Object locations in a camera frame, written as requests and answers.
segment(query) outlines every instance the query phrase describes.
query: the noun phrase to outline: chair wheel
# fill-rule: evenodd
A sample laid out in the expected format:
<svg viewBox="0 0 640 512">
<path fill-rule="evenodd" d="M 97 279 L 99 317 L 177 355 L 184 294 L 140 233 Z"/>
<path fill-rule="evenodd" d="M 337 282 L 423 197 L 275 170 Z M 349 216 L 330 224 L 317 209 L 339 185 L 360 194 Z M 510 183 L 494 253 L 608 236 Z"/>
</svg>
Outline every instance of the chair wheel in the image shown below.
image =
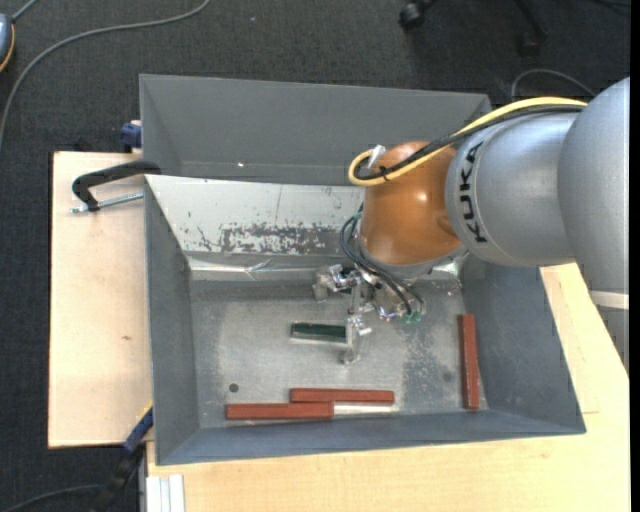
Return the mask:
<svg viewBox="0 0 640 512">
<path fill-rule="evenodd" d="M 411 2 L 400 11 L 400 26 L 404 30 L 413 30 L 424 24 L 424 7 Z"/>
</svg>

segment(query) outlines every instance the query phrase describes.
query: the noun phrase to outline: gray carpet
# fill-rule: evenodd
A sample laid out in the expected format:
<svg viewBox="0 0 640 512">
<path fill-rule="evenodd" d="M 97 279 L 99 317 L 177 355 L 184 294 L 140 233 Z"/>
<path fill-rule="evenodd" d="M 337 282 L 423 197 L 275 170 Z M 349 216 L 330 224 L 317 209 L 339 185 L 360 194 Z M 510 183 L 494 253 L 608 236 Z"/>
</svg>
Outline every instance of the gray carpet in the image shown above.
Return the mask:
<svg viewBox="0 0 640 512">
<path fill-rule="evenodd" d="M 441 0 L 408 35 L 396 23 L 401 0 L 214 0 L 191 20 L 85 40 L 36 68 L 14 104 L 0 160 L 0 510 L 60 487 L 102 483 L 119 458 L 113 447 L 47 450 L 52 151 L 121 151 L 121 125 L 139 117 L 139 73 L 476 91 L 495 103 L 508 101 L 513 78 L 533 67 L 563 71 L 596 91 L 630 73 L 630 9 L 529 1 L 549 31 L 530 59 L 515 51 L 527 24 L 506 0 Z M 198 3 L 42 0 L 18 21 L 0 106 L 19 72 L 56 41 Z M 3 1 L 0 11 L 21 5 Z M 531 77 L 522 92 L 580 95 L 548 77 Z M 33 510 L 84 510 L 90 498 Z M 136 510 L 135 489 L 114 510 Z"/>
</svg>

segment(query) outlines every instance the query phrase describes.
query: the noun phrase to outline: red wooden block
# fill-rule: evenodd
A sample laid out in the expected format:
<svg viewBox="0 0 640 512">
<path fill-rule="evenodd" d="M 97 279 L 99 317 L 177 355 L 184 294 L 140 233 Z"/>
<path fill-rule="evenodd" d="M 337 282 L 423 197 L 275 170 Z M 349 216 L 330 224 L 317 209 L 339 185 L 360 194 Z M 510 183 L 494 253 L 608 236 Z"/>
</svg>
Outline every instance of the red wooden block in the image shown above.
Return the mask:
<svg viewBox="0 0 640 512">
<path fill-rule="evenodd" d="M 228 404 L 228 420 L 330 420 L 333 403 Z"/>
<path fill-rule="evenodd" d="M 480 369 L 476 344 L 476 319 L 473 315 L 460 315 L 460 355 L 462 357 L 462 404 L 465 409 L 480 408 Z"/>
<path fill-rule="evenodd" d="M 393 391 L 382 389 L 323 389 L 292 388 L 289 390 L 292 402 L 365 402 L 392 404 L 395 401 Z"/>
</svg>

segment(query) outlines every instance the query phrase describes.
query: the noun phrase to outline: gray bin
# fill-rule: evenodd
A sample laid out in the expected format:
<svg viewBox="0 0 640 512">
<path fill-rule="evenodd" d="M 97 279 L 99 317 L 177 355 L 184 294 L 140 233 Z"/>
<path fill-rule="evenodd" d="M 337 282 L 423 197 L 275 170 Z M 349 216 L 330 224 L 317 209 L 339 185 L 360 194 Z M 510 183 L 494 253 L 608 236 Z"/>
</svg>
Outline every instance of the gray bin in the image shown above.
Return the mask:
<svg viewBox="0 0 640 512">
<path fill-rule="evenodd" d="M 309 189 L 315 191 L 346 185 L 346 166 L 367 147 L 435 138 L 488 109 L 480 95 L 155 76 L 141 77 L 141 98 L 144 156 L 165 174 L 317 185 Z M 181 228 L 210 221 L 203 205 L 217 212 L 216 187 L 178 179 L 171 199 L 171 187 L 160 181 L 151 177 L 145 189 L 160 464 L 584 432 L 538 270 L 469 259 L 460 281 L 421 282 L 423 321 L 372 318 L 368 352 L 344 367 L 326 347 L 291 343 L 288 328 L 298 320 L 340 324 L 346 298 L 316 303 L 305 272 L 276 282 L 238 281 L 233 272 L 209 279 L 212 265 L 220 270 L 220 254 L 211 244 L 186 250 Z M 179 186 L 187 183 L 201 192 L 180 207 L 187 196 Z M 304 217 L 300 210 L 292 221 Z M 351 213 L 336 213 L 329 245 Z M 314 257 L 327 256 L 320 253 Z M 305 267 L 306 256 L 295 268 L 317 263 Z M 477 412 L 462 408 L 456 316 L 464 312 L 477 323 Z M 384 417 L 331 422 L 248 426 L 224 419 L 225 403 L 284 401 L 296 386 L 393 389 L 398 404 Z"/>
</svg>

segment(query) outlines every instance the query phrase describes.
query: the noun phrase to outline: black cable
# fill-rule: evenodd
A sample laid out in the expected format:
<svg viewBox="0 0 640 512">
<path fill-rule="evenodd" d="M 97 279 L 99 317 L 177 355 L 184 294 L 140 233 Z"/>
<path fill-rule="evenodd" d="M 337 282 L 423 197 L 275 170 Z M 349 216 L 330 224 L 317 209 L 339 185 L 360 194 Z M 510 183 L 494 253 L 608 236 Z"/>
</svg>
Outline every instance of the black cable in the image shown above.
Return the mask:
<svg viewBox="0 0 640 512">
<path fill-rule="evenodd" d="M 555 76 L 556 78 L 561 78 L 562 80 L 565 80 L 567 82 L 572 83 L 573 85 L 575 85 L 576 87 L 578 87 L 579 89 L 581 89 L 583 92 L 586 92 L 589 96 L 591 96 L 592 98 L 596 96 L 596 93 L 593 89 L 590 89 L 589 87 L 587 87 L 586 85 L 584 85 L 582 82 L 576 80 L 575 78 L 573 78 L 572 76 L 569 76 L 565 73 L 561 73 L 560 71 L 555 71 L 553 69 L 546 69 L 546 68 L 535 68 L 535 69 L 529 69 L 527 71 L 524 71 L 522 73 L 520 73 L 515 80 L 511 83 L 511 100 L 514 101 L 516 96 L 518 95 L 518 85 L 520 84 L 520 81 L 529 75 L 551 75 L 551 76 Z"/>
<path fill-rule="evenodd" d="M 427 144 L 426 146 L 420 148 L 419 150 L 417 150 L 415 153 L 411 154 L 409 157 L 405 158 L 404 160 L 402 160 L 401 162 L 398 162 L 397 164 L 388 167 L 388 168 L 383 168 L 380 169 L 379 172 L 376 173 L 371 173 L 368 174 L 366 176 L 361 176 L 359 173 L 362 170 L 362 167 L 366 161 L 363 160 L 362 162 L 360 162 L 360 165 L 358 165 L 358 167 L 355 169 L 354 175 L 356 178 L 358 178 L 359 180 L 363 180 L 363 181 L 368 181 L 368 180 L 374 180 L 380 177 L 384 177 L 385 174 L 389 174 L 392 172 L 395 172 L 399 169 L 402 169 L 404 166 L 409 165 L 410 163 L 415 162 L 416 160 L 418 160 L 419 158 L 422 158 L 423 156 L 426 156 L 430 153 L 433 153 L 434 151 L 437 151 L 439 149 L 442 149 L 446 146 L 449 146 L 451 144 L 454 144 L 455 142 L 458 142 L 460 140 L 466 139 L 467 137 L 478 133 L 479 131 L 484 130 L 485 128 L 489 128 L 491 126 L 495 126 L 497 124 L 503 123 L 505 121 L 510 121 L 512 119 L 517 119 L 519 117 L 524 117 L 524 116 L 528 116 L 528 115 L 533 115 L 533 114 L 545 114 L 545 113 L 552 113 L 552 112 L 577 112 L 582 110 L 584 107 L 576 105 L 540 105 L 540 106 L 534 106 L 534 107 L 529 107 L 529 108 L 524 108 L 521 110 L 517 110 L 514 112 L 509 112 L 508 114 L 505 114 L 503 116 L 500 116 L 496 119 L 492 119 L 491 121 L 487 121 L 486 123 L 482 123 L 474 128 L 471 128 L 469 130 L 464 131 L 463 133 L 453 133 L 453 134 L 449 134 L 449 135 L 445 135 L 444 137 L 441 137 L 439 139 L 434 140 L 433 142 L 430 142 L 429 144 Z"/>
<path fill-rule="evenodd" d="M 40 496 L 36 496 L 35 498 L 31 498 L 30 500 L 23 501 L 22 503 L 18 503 L 13 507 L 7 508 L 2 512 L 16 512 L 17 510 L 23 510 L 26 507 L 33 505 L 34 503 L 39 503 L 44 500 L 48 500 L 50 498 L 55 498 L 56 496 L 63 496 L 65 494 L 73 494 L 76 492 L 86 492 L 86 491 L 97 491 L 98 489 L 102 489 L 104 485 L 92 484 L 92 485 L 78 485 L 76 487 L 67 487 L 66 489 L 59 489 L 57 491 L 48 492 L 46 494 L 41 494 Z"/>
<path fill-rule="evenodd" d="M 622 11 L 619 11 L 618 7 L 623 7 L 626 9 L 631 9 L 631 2 L 616 2 L 615 0 L 591 0 L 594 4 L 600 4 L 604 7 L 609 7 L 617 12 L 618 14 L 624 14 Z"/>
<path fill-rule="evenodd" d="M 153 426 L 153 407 L 149 407 L 133 428 L 123 445 L 123 457 L 118 462 L 113 475 L 107 485 L 96 496 L 89 508 L 89 512 L 107 512 L 111 510 L 113 503 L 119 494 L 135 476 L 144 457 L 143 438 Z"/>
<path fill-rule="evenodd" d="M 370 274 L 380 278 L 393 291 L 393 293 L 403 302 L 405 308 L 407 309 L 407 315 L 411 316 L 414 313 L 414 311 L 413 311 L 413 308 L 411 307 L 411 303 L 409 302 L 409 299 L 407 299 L 402 289 L 409 291 L 414 296 L 415 300 L 417 300 L 421 304 L 421 306 L 424 306 L 424 300 L 413 289 L 413 287 L 411 287 L 406 283 L 403 283 L 399 278 L 381 269 L 374 263 L 368 260 L 365 260 L 363 257 L 355 254 L 349 248 L 349 242 L 354 237 L 354 232 L 355 232 L 357 223 L 358 223 L 358 216 L 354 215 L 353 217 L 350 217 L 342 226 L 340 230 L 340 236 L 339 236 L 340 246 L 342 247 L 342 250 L 349 257 L 349 259 L 353 261 L 355 264 L 357 264 L 358 266 L 360 266 Z M 349 227 L 351 228 L 351 230 L 349 231 L 348 236 L 346 236 L 345 238 L 346 230 Z"/>
<path fill-rule="evenodd" d="M 11 23 L 15 23 L 16 21 L 18 21 L 18 18 L 22 16 L 25 12 L 27 12 L 33 6 L 33 4 L 35 4 L 37 1 L 38 0 L 30 0 L 29 2 L 24 4 L 18 10 L 18 12 L 16 12 L 13 16 L 11 16 Z"/>
</svg>

